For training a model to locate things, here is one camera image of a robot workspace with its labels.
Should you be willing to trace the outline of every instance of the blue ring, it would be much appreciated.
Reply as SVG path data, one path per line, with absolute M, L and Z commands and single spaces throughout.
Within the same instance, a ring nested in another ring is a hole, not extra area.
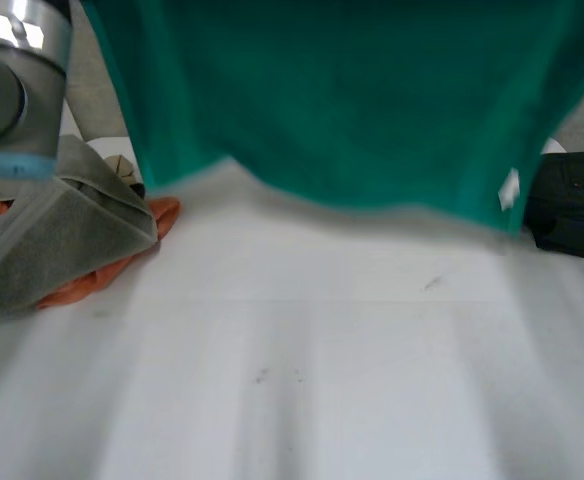
M 0 177 L 46 179 L 54 175 L 56 158 L 34 153 L 0 152 Z

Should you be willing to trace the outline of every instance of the white tabletop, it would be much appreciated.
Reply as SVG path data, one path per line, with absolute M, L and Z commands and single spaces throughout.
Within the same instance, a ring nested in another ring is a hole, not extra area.
M 0 320 L 0 480 L 584 479 L 584 261 L 196 180 L 107 290 Z

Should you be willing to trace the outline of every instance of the green cloth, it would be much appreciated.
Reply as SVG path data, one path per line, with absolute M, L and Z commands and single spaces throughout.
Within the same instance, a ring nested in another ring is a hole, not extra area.
M 326 205 L 517 231 L 584 93 L 584 0 L 84 3 L 151 188 L 229 154 Z

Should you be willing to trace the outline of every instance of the gray fabric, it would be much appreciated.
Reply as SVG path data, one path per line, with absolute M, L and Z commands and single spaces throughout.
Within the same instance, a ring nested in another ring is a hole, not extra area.
M 57 176 L 0 182 L 0 314 L 157 241 L 149 207 L 74 136 L 61 137 Z

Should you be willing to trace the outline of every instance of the orange cloth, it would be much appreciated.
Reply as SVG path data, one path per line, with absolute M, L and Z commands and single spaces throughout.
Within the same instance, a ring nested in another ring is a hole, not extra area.
M 150 200 L 148 205 L 154 214 L 158 240 L 161 241 L 176 222 L 179 213 L 181 213 L 181 202 L 174 197 L 165 197 Z M 0 202 L 0 215 L 7 212 L 9 208 L 9 203 Z M 143 255 L 143 253 L 124 258 L 71 281 L 55 292 L 43 297 L 37 304 L 37 308 L 68 305 L 84 299 L 93 292 L 103 290 L 139 255 Z

